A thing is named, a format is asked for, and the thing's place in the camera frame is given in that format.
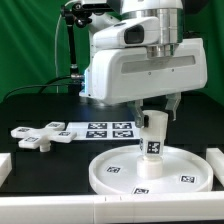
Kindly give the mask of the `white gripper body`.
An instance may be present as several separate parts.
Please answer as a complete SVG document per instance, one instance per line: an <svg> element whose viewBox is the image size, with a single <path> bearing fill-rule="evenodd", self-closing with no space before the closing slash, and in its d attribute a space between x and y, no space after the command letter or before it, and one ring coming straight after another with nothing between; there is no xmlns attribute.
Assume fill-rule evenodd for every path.
<svg viewBox="0 0 224 224"><path fill-rule="evenodd" d="M123 20L93 35L88 84L92 98L117 104L205 86L203 41L185 39L173 53L153 56L159 28L158 18L145 17Z"/></svg>

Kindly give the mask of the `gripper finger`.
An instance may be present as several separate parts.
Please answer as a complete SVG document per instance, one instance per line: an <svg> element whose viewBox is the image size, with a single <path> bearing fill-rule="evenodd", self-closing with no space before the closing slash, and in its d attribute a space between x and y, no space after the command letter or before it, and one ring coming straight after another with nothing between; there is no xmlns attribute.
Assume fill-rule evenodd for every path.
<svg viewBox="0 0 224 224"><path fill-rule="evenodd" d="M144 126L144 114L141 109L141 107L143 106L143 101L142 100L130 101L127 103L127 105L134 117L135 126L137 128L142 128Z"/></svg>
<svg viewBox="0 0 224 224"><path fill-rule="evenodd" d="M167 103L165 106L165 111L169 115L169 120L175 121L177 109L181 101L181 93L178 92L178 93L168 94L166 96L166 99L167 99Z"/></svg>

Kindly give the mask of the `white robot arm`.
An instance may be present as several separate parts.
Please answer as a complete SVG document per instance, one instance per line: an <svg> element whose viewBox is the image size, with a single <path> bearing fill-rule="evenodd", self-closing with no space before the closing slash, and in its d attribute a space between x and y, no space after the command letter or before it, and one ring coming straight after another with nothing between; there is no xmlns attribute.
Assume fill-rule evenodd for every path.
<svg viewBox="0 0 224 224"><path fill-rule="evenodd" d="M137 127L148 124L147 98L165 96L177 110L181 94L207 82L203 40L183 37L182 0L107 0L120 20L93 14L90 63L82 97L106 105L126 103Z"/></svg>

